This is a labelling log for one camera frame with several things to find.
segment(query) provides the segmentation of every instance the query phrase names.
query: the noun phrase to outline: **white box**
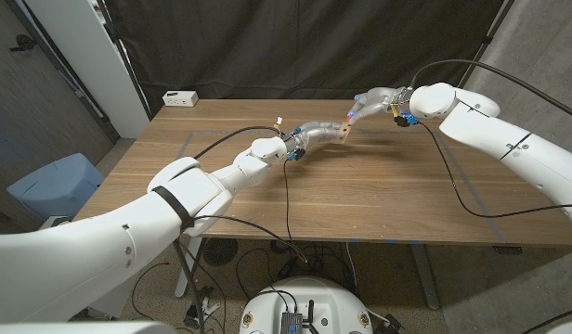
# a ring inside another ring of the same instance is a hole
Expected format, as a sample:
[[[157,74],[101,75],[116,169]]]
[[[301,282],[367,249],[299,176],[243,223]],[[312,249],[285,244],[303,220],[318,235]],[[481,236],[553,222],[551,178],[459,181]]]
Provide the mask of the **white box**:
[[[168,91],[162,97],[164,105],[169,107],[193,107],[198,101],[194,91]]]

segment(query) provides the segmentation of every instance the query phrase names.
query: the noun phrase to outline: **black cable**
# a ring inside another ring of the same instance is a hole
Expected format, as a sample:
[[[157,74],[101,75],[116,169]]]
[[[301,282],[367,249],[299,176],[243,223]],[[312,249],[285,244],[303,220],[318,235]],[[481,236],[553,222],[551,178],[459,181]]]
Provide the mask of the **black cable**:
[[[233,132],[230,135],[227,135],[221,139],[219,139],[218,141],[216,141],[215,143],[213,143],[212,145],[210,145],[209,147],[207,147],[206,149],[204,149],[203,151],[201,151],[199,154],[197,154],[195,157],[193,157],[193,159],[199,159],[202,157],[202,155],[204,155],[205,153],[207,153],[210,149],[214,148],[215,146],[217,146],[218,144],[222,143],[223,141],[231,138],[233,135],[237,135],[240,134],[241,132],[245,132],[245,131],[249,131],[249,130],[271,130],[275,133],[277,133],[278,135],[280,134],[280,130],[271,127],[271,126],[249,126],[246,128],[242,128],[240,130],[237,130],[235,132]]]
[[[233,222],[237,222],[237,223],[241,223],[241,224],[245,224],[245,225],[249,225],[255,228],[258,228],[266,233],[268,233],[270,236],[276,238],[277,240],[281,241],[283,244],[285,244],[286,246],[290,247],[293,251],[295,251],[299,257],[301,258],[301,260],[303,260],[305,263],[308,262],[308,259],[305,257],[305,254],[303,252],[301,252],[296,246],[294,246],[292,243],[284,240],[283,238],[278,237],[274,232],[266,229],[265,227],[262,227],[260,225],[257,225],[255,223],[251,223],[251,222],[247,222],[245,220],[239,219],[239,218],[234,218],[234,217],[228,217],[225,215],[201,215],[201,216],[197,216],[195,218],[193,218],[194,221],[198,220],[198,219],[203,219],[203,218],[221,218],[221,219],[227,219]]]
[[[193,256],[193,254],[189,251],[189,249],[187,247],[185,247],[185,245],[183,245],[181,243],[181,247],[183,248],[183,250],[185,250],[187,252],[187,254],[189,255],[189,257],[193,260],[193,272],[195,272],[196,268],[200,268],[208,277],[210,277],[210,279],[212,279],[212,281],[214,282],[214,284],[218,287],[218,289],[220,290],[220,294],[222,294],[222,301],[224,302],[224,321],[223,324],[224,326],[222,326],[222,328],[225,328],[227,326],[227,295],[224,294],[224,291],[222,290],[222,287],[220,287],[220,284],[218,284],[218,282],[215,280],[215,278],[208,273],[207,270],[205,270],[205,268],[203,268],[195,259],[195,256]]]
[[[189,270],[189,266],[187,265],[187,261],[185,260],[185,255],[181,250],[181,242],[179,239],[175,239],[173,241],[173,247],[175,248],[176,257],[178,258],[179,263],[181,263],[181,267],[183,268],[183,273],[187,277],[187,284],[189,289],[191,290],[191,294],[193,295],[193,303],[195,304],[195,309],[197,310],[197,318],[198,324],[200,325],[200,334],[205,334],[205,324],[203,323],[203,310],[202,310],[202,301],[200,301],[200,296],[197,294],[197,288],[195,287],[195,279],[193,279],[193,274]]]
[[[149,318],[149,320],[154,321],[154,318],[153,318],[153,317],[151,317],[151,316],[149,316],[149,315],[145,315],[145,314],[143,314],[141,311],[139,311],[139,310],[137,309],[137,306],[136,306],[136,288],[137,288],[137,283],[139,283],[139,281],[141,280],[141,278],[142,278],[143,276],[145,276],[145,275],[148,273],[148,271],[150,271],[150,270],[156,268],[156,267],[159,266],[159,265],[169,265],[169,264],[170,264],[170,263],[157,263],[157,264],[154,264],[153,266],[151,266],[150,268],[148,268],[148,270],[146,270],[146,271],[144,272],[144,274],[142,274],[142,275],[137,279],[136,284],[134,285],[134,289],[131,291],[131,305],[134,307],[134,310],[136,310],[136,312],[137,312],[139,315],[141,315],[141,316],[139,316],[139,317],[146,317],[146,318]]]
[[[220,330],[222,330],[223,333],[225,333],[224,328],[222,327],[222,325],[220,325],[220,322],[218,321],[218,319],[214,318],[212,315],[208,315],[208,319],[212,319],[216,322],[216,324],[218,324],[218,326],[220,326]]]
[[[315,254],[310,254],[308,255],[309,258],[309,263],[313,263],[313,259],[318,258],[318,257],[324,257],[324,256],[328,256],[328,257],[332,257],[334,259],[336,259],[341,267],[342,267],[342,276],[344,277],[344,284],[342,284],[342,286],[347,286],[347,288],[354,294],[358,295],[358,287],[356,286],[356,284],[354,283],[354,277],[352,275],[352,270],[350,269],[350,267],[348,266],[348,264],[343,260],[342,257],[338,256],[335,254],[335,252],[327,246],[318,246],[319,248],[322,249],[327,249],[328,251],[330,251],[330,253],[325,253],[325,254],[319,254],[317,252],[317,248],[315,246],[307,246],[305,248],[303,248],[303,251],[307,250],[307,249],[313,249],[315,251]],[[325,273],[323,273],[323,270],[316,270],[316,268],[312,267],[311,265],[309,265],[309,269],[304,269],[301,267],[298,267],[298,269],[300,269],[303,272],[307,272],[307,273],[316,273],[319,274],[325,278],[328,278],[329,280],[333,281],[333,282],[337,282],[336,279],[334,279],[333,277],[330,277],[328,275],[326,275]]]
[[[443,158],[443,162],[445,162],[445,168],[447,168],[447,173],[449,174],[449,178],[451,179],[451,184],[453,185],[453,190],[455,190],[455,195],[457,196],[457,199],[460,201],[460,204],[462,205],[462,207],[467,212],[473,214],[474,216],[482,217],[482,218],[501,218],[501,217],[508,217],[508,216],[517,215],[517,214],[539,212],[539,211],[551,210],[551,209],[572,208],[572,204],[564,204],[564,205],[551,205],[551,206],[539,207],[539,208],[535,208],[535,209],[522,210],[519,212],[508,212],[508,213],[503,213],[503,214],[480,214],[480,213],[476,213],[476,212],[471,211],[463,203],[462,197],[460,196],[460,192],[457,190],[457,186],[455,185],[455,179],[453,179],[453,175],[451,174],[451,170],[449,168],[449,164],[447,163],[447,159],[445,159],[445,155],[443,154],[441,147],[438,145],[438,141],[436,140],[435,134],[433,134],[431,129],[429,129],[428,126],[426,126],[423,122],[419,122],[419,124],[422,125],[426,129],[426,131],[428,131],[428,133],[431,135],[431,137],[435,141],[436,149],[438,149],[438,153],[441,155],[441,158]]]
[[[265,255],[266,255],[266,259],[267,259],[267,276],[269,277],[269,286],[276,291],[276,289],[274,288],[274,286],[272,285],[272,282],[274,282],[274,277],[271,275],[271,270],[269,269],[269,254],[267,253],[267,250],[264,249],[252,249],[247,251],[246,253],[242,254],[242,256],[239,258],[239,260],[237,261],[237,266],[235,267],[235,271],[237,273],[237,282],[239,282],[239,287],[242,290],[242,293],[245,294],[245,296],[247,297],[247,302],[249,302],[251,300],[251,297],[249,297],[249,294],[247,293],[247,290],[245,290],[245,287],[242,285],[241,282],[241,276],[239,275],[239,264],[241,264],[242,259],[244,259],[245,256],[247,256],[249,253],[252,253],[254,251],[262,251]],[[282,298],[282,300],[284,301],[284,304],[286,305],[286,312],[288,311],[288,303],[286,302],[286,300],[284,299],[284,296],[282,296],[279,292],[278,292],[279,296]]]
[[[488,64],[485,64],[485,63],[481,63],[481,62],[479,62],[479,61],[466,60],[466,59],[447,59],[447,60],[439,60],[439,61],[432,62],[432,63],[430,63],[430,64],[428,64],[428,65],[422,67],[421,69],[419,69],[419,70],[416,72],[416,74],[414,74],[414,77],[412,78],[412,81],[411,81],[411,83],[409,84],[409,86],[410,86],[410,87],[414,87],[414,85],[416,84],[416,80],[418,79],[418,75],[419,75],[422,71],[424,71],[424,70],[426,70],[426,69],[428,69],[428,68],[430,68],[430,67],[432,67],[432,66],[436,66],[436,65],[440,65],[440,64],[448,64],[448,63],[472,64],[472,65],[481,67],[481,68],[483,68],[483,69],[489,70],[489,71],[491,71],[491,72],[493,72],[493,73],[496,73],[496,74],[500,75],[501,77],[503,77],[503,78],[505,78],[505,79],[508,79],[508,80],[510,80],[510,81],[512,81],[512,82],[514,82],[514,83],[516,83],[516,84],[519,84],[520,86],[524,87],[524,88],[527,89],[528,91],[530,91],[530,92],[534,93],[535,95],[537,95],[537,96],[543,98],[544,100],[548,101],[549,103],[551,103],[552,105],[554,105],[554,106],[557,107],[558,109],[560,109],[560,110],[562,110],[562,111],[564,111],[564,112],[566,112],[567,114],[569,114],[569,115],[572,116],[572,109],[571,109],[571,108],[567,107],[566,105],[564,105],[563,103],[559,102],[558,100],[556,100],[556,99],[552,98],[551,96],[545,94],[544,92],[540,91],[538,88],[532,86],[532,85],[529,84],[529,83],[526,83],[525,81],[523,81],[523,80],[521,80],[521,79],[518,79],[518,78],[512,76],[511,74],[509,74],[509,73],[507,73],[507,72],[501,71],[501,70],[499,70],[499,69],[497,69],[497,68],[494,68],[494,67],[492,67],[492,66],[490,66],[490,65],[488,65]]]
[[[571,311],[568,311],[568,312],[564,312],[564,313],[561,314],[561,315],[557,315],[557,316],[555,316],[554,318],[548,319],[548,320],[544,321],[543,323],[541,323],[541,324],[539,324],[539,325],[537,325],[537,326],[534,326],[533,328],[530,328],[530,329],[526,330],[525,332],[523,332],[523,334],[531,333],[532,331],[534,331],[534,330],[536,330],[536,329],[538,329],[538,328],[543,328],[544,326],[550,324],[551,322],[554,322],[554,321],[556,321],[556,320],[558,320],[558,319],[560,319],[560,318],[563,318],[563,317],[565,317],[565,316],[568,316],[568,315],[572,315],[572,310],[571,310]]]
[[[288,292],[288,291],[276,290],[276,289],[268,290],[268,291],[261,291],[261,292],[257,293],[257,295],[255,295],[255,297],[257,297],[257,296],[262,296],[262,295],[265,295],[265,294],[268,294],[268,293],[274,293],[274,292],[278,293],[278,294],[280,295],[280,297],[281,297],[281,293],[285,293],[285,294],[289,295],[290,298],[292,298],[292,300],[294,301],[294,312],[295,312],[295,313],[298,312],[298,302],[296,301],[296,299],[294,298],[294,296],[293,296],[290,292]]]
[[[288,238],[290,238],[290,242],[293,242],[293,235],[290,234],[290,224],[288,222],[288,213],[290,211],[290,197],[288,195],[288,176],[286,175],[286,162],[284,161],[284,184],[286,185],[286,229],[288,230]]]

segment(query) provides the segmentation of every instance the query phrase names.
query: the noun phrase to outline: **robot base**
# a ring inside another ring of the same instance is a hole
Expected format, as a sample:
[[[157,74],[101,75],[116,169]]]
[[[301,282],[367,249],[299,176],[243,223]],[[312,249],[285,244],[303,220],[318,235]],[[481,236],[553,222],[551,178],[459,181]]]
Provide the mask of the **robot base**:
[[[245,306],[240,319],[240,334],[313,333],[306,321],[310,315],[311,324],[319,334],[372,333],[371,319],[364,304],[350,291],[329,280],[298,276],[283,279],[273,286],[276,290],[289,292],[296,299],[296,313],[300,314],[299,319],[303,319],[302,326],[282,328],[282,321],[287,321],[286,318],[296,318],[293,315],[293,298],[281,293],[290,311],[289,315],[283,315],[286,313],[286,304],[280,295],[266,293],[253,297]],[[268,287],[261,292],[272,290]]]

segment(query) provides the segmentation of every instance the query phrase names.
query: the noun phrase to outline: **dark curtain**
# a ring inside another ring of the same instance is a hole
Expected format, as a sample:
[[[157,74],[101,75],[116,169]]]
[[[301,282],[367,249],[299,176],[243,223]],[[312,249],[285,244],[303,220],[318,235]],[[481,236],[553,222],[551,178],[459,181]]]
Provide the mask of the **dark curtain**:
[[[473,58],[502,0],[108,0],[152,112],[200,98],[352,98],[410,84],[421,66]],[[457,84],[443,65],[418,84]]]

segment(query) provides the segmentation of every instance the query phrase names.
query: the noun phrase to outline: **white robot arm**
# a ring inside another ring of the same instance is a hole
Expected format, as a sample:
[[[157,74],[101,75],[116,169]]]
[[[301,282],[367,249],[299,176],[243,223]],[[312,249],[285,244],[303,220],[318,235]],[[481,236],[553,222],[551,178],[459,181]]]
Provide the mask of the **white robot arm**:
[[[380,112],[392,112],[397,124],[416,119],[444,120],[445,135],[498,159],[558,205],[572,204],[572,153],[496,118],[501,109],[480,94],[436,83],[416,90],[373,88],[357,96],[350,125]],[[572,220],[572,207],[562,208]]]
[[[256,139],[228,167],[206,173],[192,158],[163,168],[148,193],[123,207],[37,232],[0,236],[0,323],[67,321],[133,276],[182,231],[198,236],[272,163],[344,135],[310,122],[292,135]]]

